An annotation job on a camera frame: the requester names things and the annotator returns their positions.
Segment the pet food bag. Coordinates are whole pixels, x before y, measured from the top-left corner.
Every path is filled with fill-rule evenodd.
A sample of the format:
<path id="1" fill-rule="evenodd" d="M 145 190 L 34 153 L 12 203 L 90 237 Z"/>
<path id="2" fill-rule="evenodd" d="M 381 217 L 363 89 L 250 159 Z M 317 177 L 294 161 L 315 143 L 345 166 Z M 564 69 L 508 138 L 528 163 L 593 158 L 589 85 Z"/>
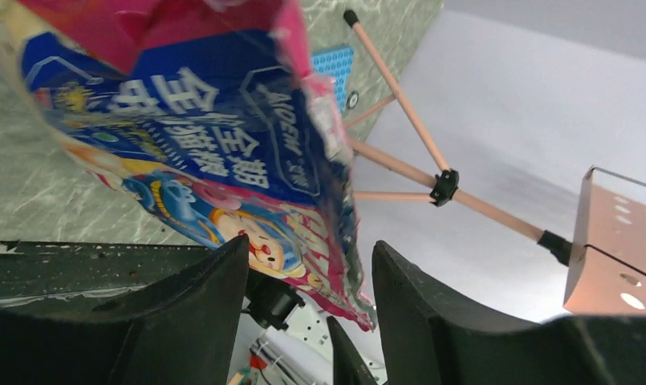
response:
<path id="1" fill-rule="evenodd" d="M 78 164 L 178 233 L 376 327 L 353 152 L 296 1 L 0 1 L 0 66 Z"/>

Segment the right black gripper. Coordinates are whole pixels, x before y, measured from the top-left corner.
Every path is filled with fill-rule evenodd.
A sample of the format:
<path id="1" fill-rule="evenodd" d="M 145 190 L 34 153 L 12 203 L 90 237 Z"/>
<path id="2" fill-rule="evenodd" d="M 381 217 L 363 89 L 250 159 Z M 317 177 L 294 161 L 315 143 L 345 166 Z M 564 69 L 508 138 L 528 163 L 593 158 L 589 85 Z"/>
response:
<path id="1" fill-rule="evenodd" d="M 305 305 L 296 289 L 289 284 L 250 270 L 245 298 L 249 301 L 243 314 L 248 314 L 260 327 L 287 330 L 290 314 Z M 334 385 L 377 385 L 365 361 L 339 322 L 327 317 L 332 344 Z"/>

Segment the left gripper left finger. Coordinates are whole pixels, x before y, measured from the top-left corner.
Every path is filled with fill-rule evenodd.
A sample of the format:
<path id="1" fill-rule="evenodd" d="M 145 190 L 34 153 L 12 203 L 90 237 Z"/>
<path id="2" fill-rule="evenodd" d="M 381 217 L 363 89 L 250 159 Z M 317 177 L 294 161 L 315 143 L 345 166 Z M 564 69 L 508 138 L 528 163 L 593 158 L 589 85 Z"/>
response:
<path id="1" fill-rule="evenodd" d="M 0 384 L 225 384 L 249 240 L 93 310 L 38 317 L 0 307 Z"/>

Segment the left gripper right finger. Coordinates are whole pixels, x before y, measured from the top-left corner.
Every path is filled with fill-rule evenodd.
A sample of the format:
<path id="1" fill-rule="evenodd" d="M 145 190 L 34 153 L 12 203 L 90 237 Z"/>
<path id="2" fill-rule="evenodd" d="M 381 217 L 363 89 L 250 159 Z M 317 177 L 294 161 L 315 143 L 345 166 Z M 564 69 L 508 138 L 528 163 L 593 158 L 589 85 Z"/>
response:
<path id="1" fill-rule="evenodd" d="M 384 241 L 372 251 L 372 280 L 391 384 L 646 384 L 646 316 L 516 318 Z"/>

